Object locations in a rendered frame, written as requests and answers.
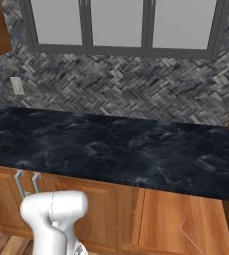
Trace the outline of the white wall socket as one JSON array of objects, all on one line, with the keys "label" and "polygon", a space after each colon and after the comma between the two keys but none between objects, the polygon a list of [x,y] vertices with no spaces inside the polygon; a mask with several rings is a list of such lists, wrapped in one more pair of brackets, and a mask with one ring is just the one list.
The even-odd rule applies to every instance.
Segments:
[{"label": "white wall socket", "polygon": [[11,77],[10,81],[11,81],[14,94],[24,95],[24,88],[23,88],[21,79],[19,77]]}]

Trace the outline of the grey framed window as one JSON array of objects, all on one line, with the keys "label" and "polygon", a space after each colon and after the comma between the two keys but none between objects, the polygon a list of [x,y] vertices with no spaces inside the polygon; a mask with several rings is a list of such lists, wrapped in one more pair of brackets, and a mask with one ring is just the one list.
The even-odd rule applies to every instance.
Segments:
[{"label": "grey framed window", "polygon": [[19,0],[34,52],[218,57],[229,0]]}]

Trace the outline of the wooden cupboard door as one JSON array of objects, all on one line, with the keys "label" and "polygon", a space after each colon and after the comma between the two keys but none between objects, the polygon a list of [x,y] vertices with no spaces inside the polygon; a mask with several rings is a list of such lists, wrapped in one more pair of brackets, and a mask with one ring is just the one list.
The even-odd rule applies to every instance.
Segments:
[{"label": "wooden cupboard door", "polygon": [[145,191],[138,187],[40,173],[39,192],[77,190],[88,199],[87,214],[75,223],[75,232],[88,251],[122,255],[122,245],[133,238]]},{"label": "wooden cupboard door", "polygon": [[21,218],[22,202],[14,176],[17,170],[0,166],[0,232],[32,239],[33,233]]}]

